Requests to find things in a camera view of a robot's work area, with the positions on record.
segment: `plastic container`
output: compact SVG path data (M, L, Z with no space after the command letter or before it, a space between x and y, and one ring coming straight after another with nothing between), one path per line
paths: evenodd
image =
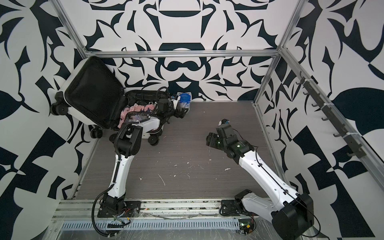
M188 93L182 93L180 94L179 102L180 102L180 108L190 109L191 96Z

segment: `black and white pattern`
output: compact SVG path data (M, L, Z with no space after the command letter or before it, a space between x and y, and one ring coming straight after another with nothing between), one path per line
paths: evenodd
M351 149L333 136L335 128L298 82L281 59L258 103L279 165L291 186L312 197L324 235L381 239L384 192L359 159L347 155Z
M253 100L271 57L102 59L126 91L189 93L194 100Z
M277 48L297 0L62 0L93 51Z
M0 4L1 239L32 239L71 193L94 140L53 116L54 94L81 60L47 0Z
M384 1L310 0L287 47L383 159Z

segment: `robotic arm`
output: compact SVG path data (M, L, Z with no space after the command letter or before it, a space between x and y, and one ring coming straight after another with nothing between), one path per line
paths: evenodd
M298 238L314 223L313 201L308 194L299 194L281 180L260 158L246 140L237 138L229 121L223 119L216 130L207 136L207 146L224 151L244 168L271 198L265 200L244 190L235 196L240 212L258 214L271 222L283 240Z

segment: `pink clothing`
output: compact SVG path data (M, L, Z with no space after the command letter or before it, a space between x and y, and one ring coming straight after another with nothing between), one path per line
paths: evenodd
M121 125L124 123L125 118L126 118L128 113L131 113L131 112L150 113L153 111L154 108L155 108L154 104L148 104L148 105L143 106L143 105L137 105L135 103L132 107L126 106L124 108L124 110L121 111L120 123L118 125L118 128L121 128Z

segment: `work surface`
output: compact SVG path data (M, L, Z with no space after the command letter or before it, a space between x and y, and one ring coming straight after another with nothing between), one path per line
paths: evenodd
M244 139L259 146L260 157L274 170L251 102L192 102L190 107L183 119L172 117L164 125L158 145L142 140L129 170L126 198L230 198L244 189L267 197L246 170L223 151L205 145L208 133L228 119ZM99 140L76 199L94 199L108 188L115 162L108 140L112 133L104 131Z

